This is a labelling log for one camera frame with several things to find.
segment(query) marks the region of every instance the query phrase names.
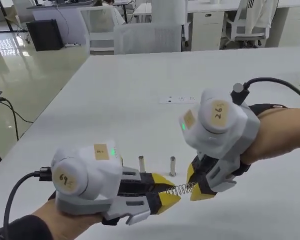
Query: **white cabinet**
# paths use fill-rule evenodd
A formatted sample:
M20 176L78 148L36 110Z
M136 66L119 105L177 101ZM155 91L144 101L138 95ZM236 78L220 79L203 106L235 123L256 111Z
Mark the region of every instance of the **white cabinet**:
M287 20L285 22L279 47L300 46L300 19Z
M223 11L193 14L191 51L219 50L224 15Z
M266 47L300 47L300 7L278 8Z

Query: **spring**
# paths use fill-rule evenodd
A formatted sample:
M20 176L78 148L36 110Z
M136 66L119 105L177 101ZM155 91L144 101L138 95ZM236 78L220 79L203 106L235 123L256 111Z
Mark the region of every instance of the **spring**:
M189 182L187 184L170 187L165 192L167 194L181 196L182 194L192 193L192 190L196 184L196 182Z

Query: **metal cylinder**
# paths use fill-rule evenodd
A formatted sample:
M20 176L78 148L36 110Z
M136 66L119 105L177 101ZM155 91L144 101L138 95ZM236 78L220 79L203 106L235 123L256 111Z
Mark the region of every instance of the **metal cylinder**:
M144 156L139 156L139 165L140 165L140 173L145 173L146 169L145 169L145 159Z
M170 173L171 177L176 176L176 158L174 156L170 157Z

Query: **hand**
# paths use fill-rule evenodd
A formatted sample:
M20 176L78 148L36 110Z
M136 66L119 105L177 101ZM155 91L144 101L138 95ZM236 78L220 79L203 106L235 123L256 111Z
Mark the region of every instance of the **hand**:
M300 108L274 108L261 113L260 129L252 145L241 155L250 165L300 148Z
M49 200L32 215L46 223L54 240L74 240L90 226L102 221L99 214L74 216L59 212L54 199Z

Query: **black computer case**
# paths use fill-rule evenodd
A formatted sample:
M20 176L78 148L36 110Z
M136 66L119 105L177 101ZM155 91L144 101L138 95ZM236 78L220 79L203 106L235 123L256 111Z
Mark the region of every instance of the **black computer case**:
M59 50L64 47L58 24L55 19L32 21L26 25L35 50L50 51Z

